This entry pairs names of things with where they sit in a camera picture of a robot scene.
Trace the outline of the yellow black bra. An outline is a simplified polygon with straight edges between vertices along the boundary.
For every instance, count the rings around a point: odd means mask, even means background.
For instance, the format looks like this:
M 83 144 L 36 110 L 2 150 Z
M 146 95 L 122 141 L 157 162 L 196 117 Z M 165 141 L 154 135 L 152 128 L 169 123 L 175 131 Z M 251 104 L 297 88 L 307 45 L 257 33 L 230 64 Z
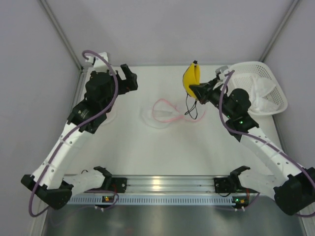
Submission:
M 184 115 L 189 115 L 191 119 L 197 120 L 198 110 L 196 104 L 198 99 L 190 88 L 191 85 L 200 85 L 200 66 L 197 60 L 194 60 L 186 69 L 185 73 L 183 74 L 182 82 L 187 94 L 185 101 L 187 111 L 184 113 Z M 188 97 L 194 99 L 194 103 L 190 108 L 188 107 Z

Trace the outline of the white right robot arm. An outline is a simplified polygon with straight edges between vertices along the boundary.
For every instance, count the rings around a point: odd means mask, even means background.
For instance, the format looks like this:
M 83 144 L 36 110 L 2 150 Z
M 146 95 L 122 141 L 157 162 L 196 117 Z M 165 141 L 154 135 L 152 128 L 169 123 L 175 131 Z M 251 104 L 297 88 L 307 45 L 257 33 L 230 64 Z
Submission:
M 287 215 L 298 214 L 315 202 L 315 170 L 306 169 L 289 158 L 264 134 L 258 123 L 249 115 L 251 106 L 248 93 L 241 88 L 230 95 L 225 86 L 216 87 L 216 81 L 189 85 L 186 90 L 200 104 L 210 102 L 219 110 L 219 116 L 227 117 L 222 124 L 239 143 L 247 147 L 271 172 L 256 173 L 248 166 L 241 166 L 226 177 L 227 192 L 251 189 L 271 198 Z

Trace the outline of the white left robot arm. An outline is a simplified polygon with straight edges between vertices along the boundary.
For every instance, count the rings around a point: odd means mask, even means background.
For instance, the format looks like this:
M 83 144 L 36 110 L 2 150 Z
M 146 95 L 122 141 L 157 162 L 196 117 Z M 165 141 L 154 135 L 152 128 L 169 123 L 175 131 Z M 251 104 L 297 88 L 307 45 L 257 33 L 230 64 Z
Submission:
M 93 70 L 85 84 L 83 99 L 72 109 L 63 132 L 53 150 L 31 175 L 24 175 L 21 183 L 52 209 L 64 207 L 71 197 L 85 191 L 109 190 L 112 175 L 104 167 L 94 167 L 84 173 L 66 177 L 65 173 L 84 143 L 107 119 L 113 107 L 114 94 L 138 89 L 137 75 L 127 64 L 120 66 L 125 79 L 109 70 Z

